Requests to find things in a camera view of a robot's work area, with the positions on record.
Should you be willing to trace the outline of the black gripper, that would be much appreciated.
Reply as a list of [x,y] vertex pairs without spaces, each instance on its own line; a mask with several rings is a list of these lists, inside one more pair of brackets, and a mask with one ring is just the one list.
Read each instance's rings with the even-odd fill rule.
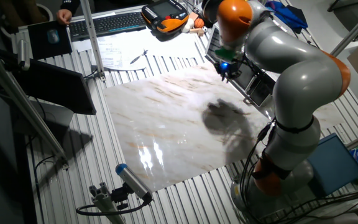
[[241,63],[239,62],[219,62],[218,63],[218,73],[222,76],[222,82],[226,80],[228,83],[227,77],[230,77],[231,80],[234,80],[240,77],[241,73],[239,71]]

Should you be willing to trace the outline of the person's bare hand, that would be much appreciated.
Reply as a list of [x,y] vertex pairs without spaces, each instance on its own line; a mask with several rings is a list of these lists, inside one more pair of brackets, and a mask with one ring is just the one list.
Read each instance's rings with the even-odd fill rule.
[[72,13],[68,9],[61,9],[57,12],[57,21],[61,25],[68,25],[72,18]]

